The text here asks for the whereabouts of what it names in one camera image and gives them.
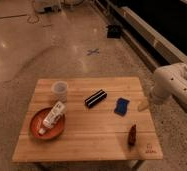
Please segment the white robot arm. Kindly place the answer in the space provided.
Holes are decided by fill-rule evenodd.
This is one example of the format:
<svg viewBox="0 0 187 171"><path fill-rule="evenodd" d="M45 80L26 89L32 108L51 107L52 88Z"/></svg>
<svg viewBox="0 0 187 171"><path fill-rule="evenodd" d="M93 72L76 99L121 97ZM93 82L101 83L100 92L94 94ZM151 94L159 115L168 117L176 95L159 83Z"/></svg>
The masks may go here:
<svg viewBox="0 0 187 171"><path fill-rule="evenodd" d="M158 67L153 73L154 85L152 86L149 97L140 101L137 109L139 112L148 108L152 102L162 105L171 95L187 105L187 64L175 63Z"/></svg>

